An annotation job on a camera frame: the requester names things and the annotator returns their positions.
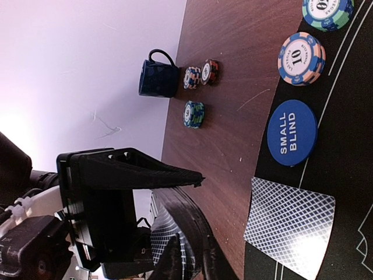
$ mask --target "wooden table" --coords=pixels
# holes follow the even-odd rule
[[[297,0],[190,0],[177,55],[179,67],[218,60],[219,82],[184,90],[170,102],[163,162],[202,172],[188,194],[204,211],[240,279],[254,175],[270,105],[279,80],[277,56],[302,19]],[[184,127],[186,101],[203,102],[201,129]]]

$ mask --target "mug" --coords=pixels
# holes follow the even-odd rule
[[[152,59],[154,53],[161,53],[168,58],[170,64]],[[156,97],[174,97],[178,89],[180,69],[175,66],[171,57],[163,50],[155,49],[149,53],[149,59],[142,66],[139,95]]]

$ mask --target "poker chip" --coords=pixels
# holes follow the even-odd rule
[[[200,68],[188,67],[185,70],[184,89],[196,89],[200,82],[200,73]]]
[[[295,166],[309,157],[317,134],[317,120],[312,110],[299,100],[288,100],[269,120],[267,144],[278,163]]]
[[[211,85],[217,77],[219,71],[219,64],[217,61],[207,59],[202,67],[201,83],[203,85]]]
[[[341,29],[352,18],[354,0],[303,0],[305,21],[321,31]]]
[[[321,43],[306,32],[290,36],[282,45],[277,60],[280,76],[294,86],[309,85],[323,70],[326,58],[323,51]]]
[[[188,101],[184,108],[184,125],[199,128],[205,117],[205,106],[201,102]]]

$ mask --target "poker chip stack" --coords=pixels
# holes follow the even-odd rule
[[[184,108],[184,125],[199,128],[205,117],[205,106],[201,102],[188,101]]]
[[[202,67],[201,83],[203,85],[211,85],[217,77],[219,65],[217,61],[207,59]]]
[[[306,86],[320,77],[325,61],[326,53],[321,43],[306,32],[298,32],[282,45],[277,66],[285,82]]]
[[[184,89],[196,89],[200,82],[200,68],[188,67],[184,76]]]
[[[341,29],[352,18],[354,0],[303,0],[305,21],[321,31]]]

